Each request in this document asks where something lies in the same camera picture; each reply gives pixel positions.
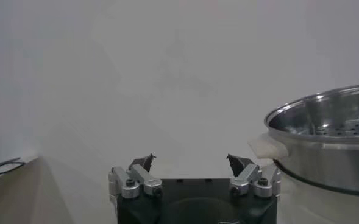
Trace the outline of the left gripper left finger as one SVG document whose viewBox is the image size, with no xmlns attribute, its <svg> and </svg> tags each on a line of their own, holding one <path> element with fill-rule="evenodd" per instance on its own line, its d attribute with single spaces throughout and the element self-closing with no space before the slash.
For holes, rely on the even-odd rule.
<svg viewBox="0 0 359 224">
<path fill-rule="evenodd" d="M 150 174 L 153 154 L 134 159 L 124 169 L 114 166 L 108 174 L 109 192 L 112 196 L 122 196 L 125 199 L 134 199 L 143 192 L 150 197 L 161 197 L 163 194 L 163 181 Z"/>
</svg>

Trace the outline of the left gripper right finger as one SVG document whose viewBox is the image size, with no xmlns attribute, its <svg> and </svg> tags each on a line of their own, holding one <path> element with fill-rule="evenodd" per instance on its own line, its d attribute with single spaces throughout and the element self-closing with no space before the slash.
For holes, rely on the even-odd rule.
<svg viewBox="0 0 359 224">
<path fill-rule="evenodd" d="M 278 197 L 281 188 L 281 171 L 276 166 L 260 167 L 249 158 L 227 155 L 233 177 L 229 180 L 229 191 L 233 196 Z"/>
</svg>

